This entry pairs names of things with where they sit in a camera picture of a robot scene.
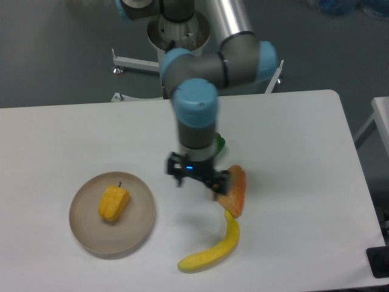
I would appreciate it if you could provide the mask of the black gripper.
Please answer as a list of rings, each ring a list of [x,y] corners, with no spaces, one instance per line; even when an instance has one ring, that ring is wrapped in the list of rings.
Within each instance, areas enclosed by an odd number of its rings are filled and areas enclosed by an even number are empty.
[[[167,175],[173,176],[180,187],[184,178],[189,177],[211,186],[211,190],[219,195],[227,195],[230,189],[230,172],[215,171],[214,158],[204,161],[190,160],[189,155],[171,152],[167,157]]]

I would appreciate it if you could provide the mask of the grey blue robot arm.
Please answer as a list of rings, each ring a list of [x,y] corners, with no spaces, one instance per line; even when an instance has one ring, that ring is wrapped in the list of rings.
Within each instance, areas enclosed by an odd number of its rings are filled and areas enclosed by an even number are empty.
[[[271,79],[278,60],[270,42],[257,40],[242,1],[205,4],[208,16],[194,1],[117,1],[116,6],[125,19],[149,19],[163,97],[171,100],[177,122],[179,152],[168,156],[167,173],[225,195],[232,174],[214,168],[219,91]]]

